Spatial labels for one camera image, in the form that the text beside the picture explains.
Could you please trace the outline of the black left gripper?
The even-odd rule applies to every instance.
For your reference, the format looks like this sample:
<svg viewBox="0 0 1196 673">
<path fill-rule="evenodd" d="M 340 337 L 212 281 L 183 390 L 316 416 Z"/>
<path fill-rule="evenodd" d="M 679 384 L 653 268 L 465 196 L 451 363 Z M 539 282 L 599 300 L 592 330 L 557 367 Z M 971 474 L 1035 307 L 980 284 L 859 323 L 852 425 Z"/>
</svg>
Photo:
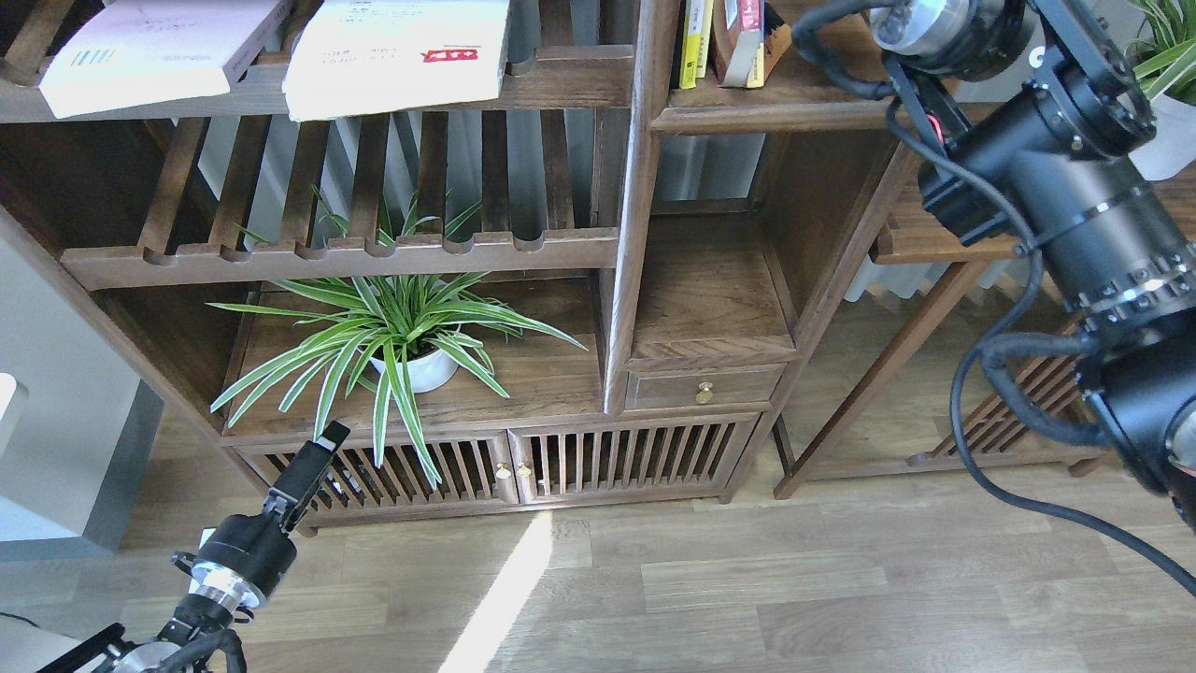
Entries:
<svg viewBox="0 0 1196 673">
<path fill-rule="evenodd" d="M 321 488 L 327 469 L 332 464 L 332 457 L 350 435 L 350 427 L 341 422 L 329 422 L 317 435 L 316 442 L 309 440 L 294 459 L 286 465 L 277 481 L 269 487 L 263 503 L 263 515 L 269 516 L 281 532 L 293 532 L 303 520 L 305 510 Z"/>
</svg>

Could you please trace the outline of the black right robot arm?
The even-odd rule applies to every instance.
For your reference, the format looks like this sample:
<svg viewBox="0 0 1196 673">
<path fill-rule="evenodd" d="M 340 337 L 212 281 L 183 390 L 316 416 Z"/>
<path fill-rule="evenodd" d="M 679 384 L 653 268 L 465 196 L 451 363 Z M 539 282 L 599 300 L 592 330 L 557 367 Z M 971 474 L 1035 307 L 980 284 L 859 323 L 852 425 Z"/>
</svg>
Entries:
<svg viewBox="0 0 1196 673">
<path fill-rule="evenodd" d="M 889 100 L 889 128 L 925 158 L 925 209 L 962 244 L 1012 233 L 1029 257 L 1024 296 L 952 384 L 971 477 L 1192 591 L 1192 575 L 1140 537 L 994 484 L 962 430 L 962 384 L 980 365 L 1031 430 L 1111 446 L 1192 524 L 1192 243 L 1129 158 L 1155 128 L 1118 47 L 1076 1 L 828 1 L 791 39 L 837 88 Z"/>
</svg>

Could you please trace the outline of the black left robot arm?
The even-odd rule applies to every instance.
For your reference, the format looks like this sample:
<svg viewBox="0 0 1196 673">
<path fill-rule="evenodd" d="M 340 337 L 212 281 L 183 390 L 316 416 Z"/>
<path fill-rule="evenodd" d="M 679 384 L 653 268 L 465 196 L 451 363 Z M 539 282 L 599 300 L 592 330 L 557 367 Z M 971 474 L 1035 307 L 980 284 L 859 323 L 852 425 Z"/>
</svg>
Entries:
<svg viewBox="0 0 1196 673">
<path fill-rule="evenodd" d="M 193 580 L 173 616 L 154 640 L 124 640 L 123 623 L 112 623 L 93 637 L 43 665 L 43 672 L 206 672 L 221 651 L 227 672 L 245 672 L 248 660 L 234 623 L 250 623 L 295 559 L 291 533 L 303 521 L 347 426 L 329 422 L 286 465 L 266 494 L 263 510 L 252 516 L 226 516 L 197 553 L 177 551 L 171 562 Z"/>
</svg>

